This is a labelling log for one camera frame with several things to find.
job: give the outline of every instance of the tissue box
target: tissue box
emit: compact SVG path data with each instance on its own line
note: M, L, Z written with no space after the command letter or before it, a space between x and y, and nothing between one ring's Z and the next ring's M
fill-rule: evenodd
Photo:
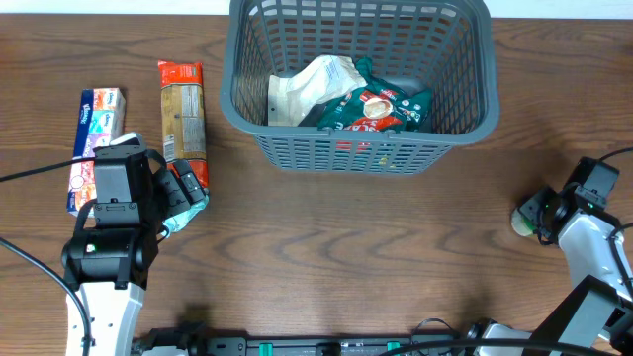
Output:
M123 134L126 99L118 88L84 89L73 159L94 157L95 147L107 146ZM97 198L93 162L75 163L70 167L66 210L77 216L86 202Z

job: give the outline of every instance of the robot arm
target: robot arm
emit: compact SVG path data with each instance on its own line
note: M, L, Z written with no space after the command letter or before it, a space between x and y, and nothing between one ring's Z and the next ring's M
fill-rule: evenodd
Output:
M150 158L159 164L155 172ZM97 200L80 210L61 258L64 280L91 321L92 356L130 355L148 270L158 254L156 237L169 232L163 222L188 212L208 195L189 163L176 161L174 168L177 174L135 133L95 149ZM84 228L91 209L96 225ZM66 356L79 356L81 317L70 298L67 303Z
M609 215L607 197L617 169L584 157L562 192L545 187L512 214L512 226L557 244L567 259L574 290L533 332L491 323L483 338L529 338L591 347L601 337L625 354L633 352L633 288L619 220ZM558 355L522 349L480 347L479 355Z

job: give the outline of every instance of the bag of chips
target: bag of chips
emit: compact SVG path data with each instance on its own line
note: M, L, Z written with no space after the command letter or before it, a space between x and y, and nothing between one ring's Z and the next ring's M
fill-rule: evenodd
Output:
M424 90L409 96L401 88L374 77L372 60L356 63L356 69L368 85L327 103L318 127L335 130L418 131L428 116L432 93Z

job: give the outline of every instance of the pasta package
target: pasta package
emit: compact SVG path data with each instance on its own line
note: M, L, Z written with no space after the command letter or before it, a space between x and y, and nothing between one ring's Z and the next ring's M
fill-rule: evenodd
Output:
M159 61L162 144L168 167L186 159L203 188L209 187L202 63Z

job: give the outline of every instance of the wood grain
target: wood grain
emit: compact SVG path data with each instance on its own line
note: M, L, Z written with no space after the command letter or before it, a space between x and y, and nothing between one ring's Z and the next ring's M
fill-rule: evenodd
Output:
M80 90L118 86L159 147L156 62L204 62L213 198L160 245L137 334L182 318L252 335L407 333L427 317L533 329L571 291L508 216L583 155L633 140L633 23L494 20L501 121L413 177L282 172L219 105L227 18L0 16L0 174L71 155ZM633 221L631 156L609 210ZM61 271L65 170L3 184L0 235ZM626 243L627 251L633 244ZM0 251L0 354L62 355L62 291Z

